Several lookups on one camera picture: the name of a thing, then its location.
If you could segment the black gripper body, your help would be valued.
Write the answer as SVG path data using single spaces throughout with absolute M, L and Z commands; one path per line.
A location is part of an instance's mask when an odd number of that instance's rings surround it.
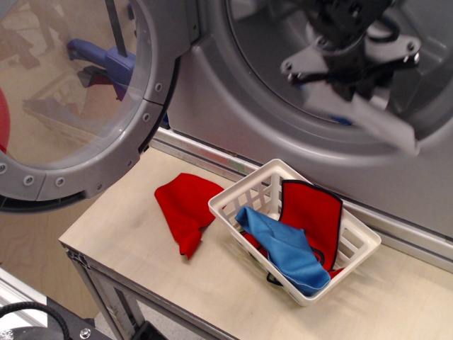
M 346 101 L 355 94 L 370 99 L 375 88 L 390 86 L 395 72 L 418 66 L 420 48 L 416 36 L 397 29 L 368 28 L 344 48 L 319 37 L 285 59 L 280 71 L 295 86 L 323 81 Z

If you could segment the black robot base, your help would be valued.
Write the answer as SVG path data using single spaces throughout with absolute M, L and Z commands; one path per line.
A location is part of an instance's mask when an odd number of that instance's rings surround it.
M 51 300 L 1 299 L 2 339 L 108 339 L 91 319 Z

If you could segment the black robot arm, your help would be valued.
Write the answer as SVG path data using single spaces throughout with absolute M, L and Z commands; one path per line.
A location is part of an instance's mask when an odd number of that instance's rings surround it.
M 344 100 L 373 97 L 420 61 L 420 40 L 385 16 L 392 1 L 296 1 L 317 38 L 281 64 L 295 86 L 324 81 Z

